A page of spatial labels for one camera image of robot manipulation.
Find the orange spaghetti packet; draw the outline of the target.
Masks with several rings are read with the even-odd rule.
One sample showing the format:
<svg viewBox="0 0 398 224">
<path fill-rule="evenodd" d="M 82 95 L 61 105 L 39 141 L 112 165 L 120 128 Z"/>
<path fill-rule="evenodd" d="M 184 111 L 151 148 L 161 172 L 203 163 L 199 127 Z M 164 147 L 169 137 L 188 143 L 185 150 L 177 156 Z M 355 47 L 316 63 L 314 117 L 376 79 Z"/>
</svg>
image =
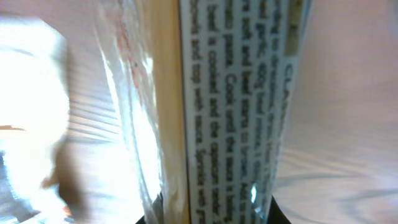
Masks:
<svg viewBox="0 0 398 224">
<path fill-rule="evenodd" d="M 164 223 L 267 224 L 311 6 L 96 2 L 144 211 L 162 194 Z"/>
</svg>

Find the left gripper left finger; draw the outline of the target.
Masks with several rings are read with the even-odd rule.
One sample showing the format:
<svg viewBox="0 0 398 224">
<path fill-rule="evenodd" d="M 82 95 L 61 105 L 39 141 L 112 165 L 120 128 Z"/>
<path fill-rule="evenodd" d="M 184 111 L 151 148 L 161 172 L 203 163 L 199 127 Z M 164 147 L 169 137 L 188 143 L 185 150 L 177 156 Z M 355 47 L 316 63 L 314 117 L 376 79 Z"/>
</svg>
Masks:
<svg viewBox="0 0 398 224">
<path fill-rule="evenodd" d="M 136 224 L 164 224 L 163 196 L 158 194 L 151 208 L 136 222 Z"/>
</svg>

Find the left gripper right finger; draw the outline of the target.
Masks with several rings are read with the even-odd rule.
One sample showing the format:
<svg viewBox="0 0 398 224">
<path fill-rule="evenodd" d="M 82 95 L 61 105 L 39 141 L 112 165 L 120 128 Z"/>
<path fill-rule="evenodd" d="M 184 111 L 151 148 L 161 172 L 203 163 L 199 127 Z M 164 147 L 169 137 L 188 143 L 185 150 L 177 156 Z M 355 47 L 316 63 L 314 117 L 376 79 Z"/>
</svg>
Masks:
<svg viewBox="0 0 398 224">
<path fill-rule="evenodd" d="M 272 197 L 267 224 L 291 224 L 290 220 L 284 215 L 279 208 L 276 199 Z"/>
</svg>

